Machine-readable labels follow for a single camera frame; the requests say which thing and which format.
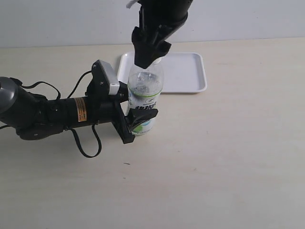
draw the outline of orange label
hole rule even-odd
[[[83,98],[74,98],[77,107],[77,115],[79,122],[86,122],[87,121],[87,110],[86,104]]]

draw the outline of clear plastic bottle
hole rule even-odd
[[[156,108],[157,100],[163,89],[164,72],[161,58],[155,60],[147,69],[134,65],[128,79],[128,108],[149,110]],[[155,118],[133,130],[134,135],[144,135],[153,127]]]

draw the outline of white tray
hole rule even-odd
[[[118,80],[127,83],[134,52],[121,57]],[[193,52],[170,52],[162,59],[164,69],[163,93],[198,93],[206,90],[207,83],[201,55]]]

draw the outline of black cable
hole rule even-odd
[[[23,85],[21,85],[21,87],[24,88],[24,89],[32,89],[32,88],[34,88],[34,87],[37,87],[37,86],[38,86],[39,84],[41,84],[41,83],[44,83],[44,84],[46,84],[46,85],[48,85],[48,86],[51,86],[52,88],[54,88],[54,89],[57,91],[58,95],[57,95],[57,97],[56,97],[56,100],[59,100],[59,99],[61,98],[61,93],[59,92],[59,90],[57,90],[57,88],[54,87],[52,84],[46,83],[46,82],[44,82],[44,81],[39,81],[39,82],[37,82],[37,83],[34,83],[34,84],[31,85],[31,86],[23,86]]]
[[[94,156],[90,156],[90,155],[88,155],[88,154],[86,154],[86,153],[84,152],[84,150],[82,149],[82,146],[81,146],[80,138],[78,137],[78,134],[77,134],[76,130],[74,130],[74,129],[68,129],[68,130],[71,130],[71,131],[72,131],[78,149],[80,150],[81,154],[82,154],[83,156],[85,156],[86,158],[93,158],[93,157],[96,157],[96,156],[98,156],[98,155],[101,153],[101,151],[102,151],[102,143],[101,143],[101,140],[100,140],[99,135],[97,134],[97,132],[96,132],[96,130],[95,130],[95,126],[96,126],[95,124],[92,125],[92,131],[93,131],[94,136],[96,137],[96,140],[97,140],[97,142],[98,142],[98,144],[99,144],[99,149],[98,149],[98,152],[97,152]]]
[[[73,91],[72,91],[72,92],[70,93],[70,95],[67,97],[68,99],[71,98],[71,96],[73,95],[73,93],[76,91],[78,85],[80,84],[81,80],[85,77],[85,75],[88,75],[88,74],[90,74],[90,73],[91,73],[91,71],[87,71],[87,72],[85,72],[85,73],[80,77],[80,79],[79,79],[78,82],[76,83],[76,85],[75,85]]]
[[[3,126],[0,126],[0,130],[4,129],[4,128],[7,128],[7,127],[10,127],[9,125],[3,125]]]

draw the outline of table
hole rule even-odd
[[[0,49],[0,74],[24,85],[44,80],[67,96],[97,59],[117,69],[131,50]],[[26,142],[0,131],[0,229],[305,227],[305,38],[177,43],[172,51],[203,56],[208,89],[162,95],[154,130],[133,144],[99,125],[103,151],[86,159],[71,132]],[[56,97],[47,86],[32,92]],[[78,132],[95,151],[91,128]]]

